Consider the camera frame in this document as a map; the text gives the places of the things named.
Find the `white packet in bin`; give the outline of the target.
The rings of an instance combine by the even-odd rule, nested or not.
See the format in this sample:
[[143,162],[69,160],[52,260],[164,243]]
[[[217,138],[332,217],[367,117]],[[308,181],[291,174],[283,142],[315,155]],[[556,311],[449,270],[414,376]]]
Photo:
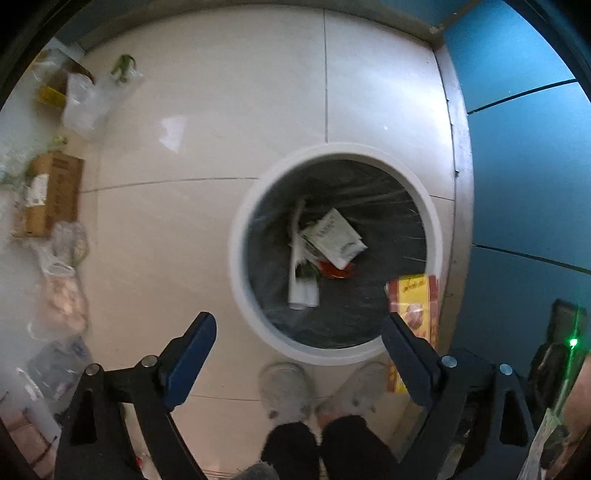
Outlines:
[[368,248],[362,236],[335,208],[301,231],[301,237],[339,270],[345,270],[356,256]]

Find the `grey right slipper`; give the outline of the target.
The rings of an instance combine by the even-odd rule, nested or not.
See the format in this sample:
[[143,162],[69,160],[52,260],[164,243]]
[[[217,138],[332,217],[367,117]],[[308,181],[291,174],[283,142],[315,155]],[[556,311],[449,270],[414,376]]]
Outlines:
[[388,367],[370,362],[356,369],[334,395],[315,410],[318,426],[324,430],[335,420],[363,416],[387,391]]

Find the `clear plastic bag on floor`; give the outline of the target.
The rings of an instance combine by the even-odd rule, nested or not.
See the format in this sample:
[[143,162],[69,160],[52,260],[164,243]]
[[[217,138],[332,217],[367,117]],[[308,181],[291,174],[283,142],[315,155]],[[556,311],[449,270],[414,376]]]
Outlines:
[[66,104],[61,116],[62,125],[88,142],[100,138],[109,116],[143,83],[145,77],[131,68],[125,80],[112,74],[89,77],[70,73],[66,84]]

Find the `brown cardboard box on floor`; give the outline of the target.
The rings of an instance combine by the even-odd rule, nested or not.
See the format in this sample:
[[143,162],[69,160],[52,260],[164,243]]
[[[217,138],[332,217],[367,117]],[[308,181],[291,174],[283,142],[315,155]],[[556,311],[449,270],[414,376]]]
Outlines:
[[25,171],[13,235],[46,238],[56,223],[75,222],[83,169],[82,159],[58,151],[33,159]]

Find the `blue kitchen cabinet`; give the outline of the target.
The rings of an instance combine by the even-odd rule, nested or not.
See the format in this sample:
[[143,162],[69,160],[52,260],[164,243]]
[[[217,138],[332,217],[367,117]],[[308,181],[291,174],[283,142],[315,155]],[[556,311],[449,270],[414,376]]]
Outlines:
[[441,38],[468,120],[473,247],[454,342],[527,373],[556,300],[590,304],[590,102],[518,1],[397,1]]

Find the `grey slipper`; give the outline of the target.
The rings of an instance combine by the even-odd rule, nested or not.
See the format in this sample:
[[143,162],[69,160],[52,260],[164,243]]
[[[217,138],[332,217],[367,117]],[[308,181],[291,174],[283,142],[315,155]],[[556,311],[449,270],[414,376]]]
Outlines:
[[334,395],[315,410],[318,426],[324,430],[335,420],[363,416],[387,391],[388,367],[370,362],[356,369]]
[[307,421],[314,395],[311,380],[297,364],[274,363],[259,374],[260,402],[273,426]]

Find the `plastic bag with food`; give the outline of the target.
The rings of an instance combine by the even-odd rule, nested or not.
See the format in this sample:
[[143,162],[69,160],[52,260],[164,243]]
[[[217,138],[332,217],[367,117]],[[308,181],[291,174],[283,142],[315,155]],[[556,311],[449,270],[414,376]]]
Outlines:
[[48,238],[25,241],[35,254],[41,285],[35,318],[27,329],[35,340],[65,343],[88,328],[88,302],[77,267],[89,253],[84,227],[79,222],[58,222]]

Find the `yellow bottle on floor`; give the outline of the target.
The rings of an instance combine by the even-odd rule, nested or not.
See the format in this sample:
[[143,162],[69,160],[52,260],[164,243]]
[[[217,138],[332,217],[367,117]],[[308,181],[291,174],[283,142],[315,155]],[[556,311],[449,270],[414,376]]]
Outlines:
[[45,105],[63,109],[66,105],[67,83],[70,74],[87,77],[91,83],[94,76],[81,64],[69,57],[65,59],[46,58],[37,61],[33,75],[37,81],[35,99]]

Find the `yellow red paper box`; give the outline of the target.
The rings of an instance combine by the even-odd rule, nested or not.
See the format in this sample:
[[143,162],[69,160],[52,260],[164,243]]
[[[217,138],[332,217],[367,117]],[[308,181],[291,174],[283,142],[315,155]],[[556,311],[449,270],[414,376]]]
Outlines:
[[[396,278],[386,285],[390,312],[397,313],[417,337],[426,340],[436,350],[439,337],[439,279],[436,275],[415,274]],[[390,355],[387,391],[411,395],[403,379],[404,345],[384,337]]]

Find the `grey left slipper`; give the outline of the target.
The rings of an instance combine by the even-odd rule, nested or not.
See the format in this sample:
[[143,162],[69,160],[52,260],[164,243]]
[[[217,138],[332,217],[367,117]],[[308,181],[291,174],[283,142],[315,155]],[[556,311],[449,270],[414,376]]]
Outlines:
[[311,380],[297,364],[274,363],[259,374],[260,402],[273,426],[307,421],[314,395]]

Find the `white round trash bin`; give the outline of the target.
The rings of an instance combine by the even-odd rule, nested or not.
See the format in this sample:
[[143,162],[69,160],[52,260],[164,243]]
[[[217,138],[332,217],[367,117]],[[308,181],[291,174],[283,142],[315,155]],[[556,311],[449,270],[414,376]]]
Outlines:
[[383,350],[389,284],[439,277],[435,205],[403,162],[369,146],[294,152],[254,184],[238,209],[229,276],[242,317],[298,362],[341,366]]

